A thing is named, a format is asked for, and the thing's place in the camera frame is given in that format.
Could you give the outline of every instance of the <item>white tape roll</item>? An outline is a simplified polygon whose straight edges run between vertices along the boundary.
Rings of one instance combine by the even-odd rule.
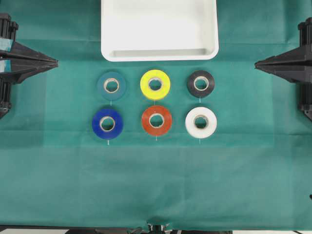
[[[204,118],[207,122],[204,128],[198,128],[195,124],[197,118]],[[216,130],[217,119],[215,114],[205,107],[192,109],[185,119],[186,130],[189,134],[198,139],[210,137]]]

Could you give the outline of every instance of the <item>electrical tape roll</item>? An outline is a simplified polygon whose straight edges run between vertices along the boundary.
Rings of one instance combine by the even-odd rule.
[[[204,89],[199,89],[196,87],[196,82],[200,79],[206,83],[206,87]],[[205,98],[214,90],[215,79],[209,72],[196,71],[189,76],[187,81],[187,88],[194,97]]]
[[[162,117],[163,123],[159,127],[151,124],[151,118],[155,115]],[[150,135],[159,137],[166,134],[172,126],[172,115],[168,109],[163,106],[152,106],[144,111],[142,115],[142,127]]]
[[[198,128],[195,124],[197,118],[204,118],[207,122],[205,128]],[[215,114],[206,107],[192,109],[186,116],[185,126],[188,133],[198,139],[210,137],[217,128],[217,118]]]
[[[150,82],[158,80],[161,83],[161,87],[158,90],[153,90],[150,87]],[[170,91],[170,79],[166,73],[161,70],[151,70],[145,73],[140,82],[141,91],[150,100],[164,99]]]
[[[105,119],[110,118],[114,124],[112,129],[105,130],[102,123]],[[92,121],[94,133],[102,139],[111,140],[119,136],[123,129],[123,121],[121,115],[113,109],[103,109],[95,114]]]
[[[109,82],[116,82],[117,89],[109,91],[107,85]],[[109,101],[120,99],[126,92],[126,81],[124,77],[117,72],[108,72],[100,77],[97,82],[97,90],[101,96]]]

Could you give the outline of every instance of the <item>dark blue tape roll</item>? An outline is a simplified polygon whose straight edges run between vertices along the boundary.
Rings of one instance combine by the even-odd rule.
[[[108,92],[104,89],[105,82],[117,81],[118,89],[115,92]],[[100,77],[97,82],[97,90],[102,95],[103,98],[109,101],[115,101],[121,98],[126,92],[126,81],[124,77],[117,72],[108,72]]]
[[[101,128],[101,120],[105,117],[110,117],[114,120],[115,125],[110,131],[104,131]],[[113,109],[103,109],[96,113],[92,121],[92,128],[94,133],[102,139],[111,140],[119,136],[123,129],[123,122],[121,115]]]

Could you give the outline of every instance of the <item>black clamp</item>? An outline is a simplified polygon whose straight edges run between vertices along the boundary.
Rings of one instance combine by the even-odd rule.
[[[58,61],[17,42],[19,25],[0,13],[0,119],[11,109],[11,88],[28,77],[58,67]]]
[[[312,120],[312,18],[299,24],[300,46],[255,64],[256,69],[300,86],[301,110]]]

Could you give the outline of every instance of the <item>green tablecloth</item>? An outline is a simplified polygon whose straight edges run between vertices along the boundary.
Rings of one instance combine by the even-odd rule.
[[[312,123],[296,109],[296,86],[254,63],[298,46],[297,25],[311,0],[219,0],[220,51],[211,61],[108,62],[100,53],[99,0],[2,0],[20,28],[17,41],[59,59],[59,68],[15,86],[0,121],[0,224],[175,229],[312,229]],[[168,73],[173,114],[158,141],[141,127],[153,103],[140,77]],[[208,70],[216,88],[202,105],[218,118],[209,139],[191,138],[186,87]],[[91,128],[109,105],[96,83],[125,75],[113,103],[124,119],[110,146]]]

